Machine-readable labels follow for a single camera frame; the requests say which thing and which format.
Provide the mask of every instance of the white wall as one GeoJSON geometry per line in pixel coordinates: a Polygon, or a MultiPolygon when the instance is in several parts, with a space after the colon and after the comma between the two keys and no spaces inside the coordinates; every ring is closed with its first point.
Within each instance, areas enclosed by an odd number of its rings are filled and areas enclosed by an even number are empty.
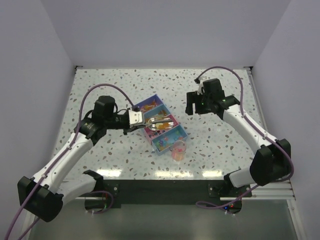
{"type": "MultiPolygon", "coordinates": [[[[2,239],[19,207],[19,179],[31,177],[51,156],[73,65],[39,0],[2,0],[0,33],[2,239]]],[[[20,230],[21,222],[12,239],[20,230]]]]}
{"type": "Polygon", "coordinates": [[[97,67],[253,66],[290,0],[41,0],[66,52],[97,67]]]}
{"type": "Polygon", "coordinates": [[[310,240],[320,239],[319,9],[319,0],[292,0],[253,68],[268,128],[292,146],[293,190],[310,240]]]}

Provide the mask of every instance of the gray floor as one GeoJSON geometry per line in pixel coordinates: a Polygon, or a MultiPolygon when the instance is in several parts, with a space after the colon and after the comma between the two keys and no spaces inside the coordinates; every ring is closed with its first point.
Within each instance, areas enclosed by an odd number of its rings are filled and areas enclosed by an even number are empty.
{"type": "Polygon", "coordinates": [[[123,205],[104,214],[68,204],[50,223],[39,222],[31,240],[295,240],[285,200],[247,200],[235,217],[196,206],[123,205]]]}

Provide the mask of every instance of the plastic cup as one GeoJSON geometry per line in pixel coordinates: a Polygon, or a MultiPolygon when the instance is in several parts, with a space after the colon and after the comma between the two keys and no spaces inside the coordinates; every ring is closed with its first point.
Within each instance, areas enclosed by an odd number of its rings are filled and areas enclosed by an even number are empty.
{"type": "Polygon", "coordinates": [[[182,140],[178,140],[172,145],[171,156],[175,161],[179,162],[185,158],[186,150],[186,143],[182,140]]]}

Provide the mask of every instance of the table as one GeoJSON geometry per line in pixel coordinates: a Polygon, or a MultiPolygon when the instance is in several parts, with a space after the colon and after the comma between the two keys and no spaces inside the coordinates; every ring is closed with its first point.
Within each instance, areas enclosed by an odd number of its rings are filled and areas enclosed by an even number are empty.
{"type": "MultiPolygon", "coordinates": [[[[241,136],[218,116],[185,114],[186,93],[198,89],[195,77],[201,69],[78,69],[58,135],[55,153],[76,126],[81,100],[86,91],[100,83],[120,87],[134,104],[158,94],[175,118],[188,133],[187,150],[183,161],[172,160],[169,152],[158,156],[141,130],[123,135],[121,130],[108,130],[66,176],[78,178],[85,170],[93,170],[105,179],[121,180],[221,180],[229,172],[246,168],[254,154],[241,136]]],[[[247,71],[236,70],[243,80],[244,109],[261,124],[257,104],[247,71]]],[[[207,79],[218,78],[226,96],[240,99],[240,85],[232,73],[215,69],[205,74],[207,79]]],[[[93,109],[101,95],[115,98],[119,109],[129,107],[128,101],[111,87],[95,89],[88,96],[84,114],[93,109]]]]}

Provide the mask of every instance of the speckled tabletop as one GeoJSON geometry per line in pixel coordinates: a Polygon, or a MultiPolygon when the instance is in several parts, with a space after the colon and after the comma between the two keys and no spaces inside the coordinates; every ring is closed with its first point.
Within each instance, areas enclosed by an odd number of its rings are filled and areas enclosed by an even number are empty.
{"type": "MultiPolygon", "coordinates": [[[[254,94],[246,70],[236,71],[243,79],[244,108],[259,124],[254,94]]],[[[185,114],[186,93],[198,89],[194,83],[200,69],[78,69],[69,96],[55,152],[70,137],[76,126],[80,103],[88,88],[99,83],[120,87],[134,104],[158,94],[188,133],[184,160],[176,162],[170,152],[158,156],[141,130],[124,136],[121,130],[108,130],[73,167],[66,179],[76,179],[85,170],[93,170],[105,179],[222,179],[224,174],[246,168],[254,154],[247,143],[227,123],[212,113],[185,114]]],[[[219,78],[226,96],[240,99],[240,85],[225,70],[212,70],[208,79],[219,78]]],[[[101,95],[111,95],[119,109],[129,106],[121,93],[110,87],[95,89],[86,99],[84,113],[93,109],[101,95]]]]}

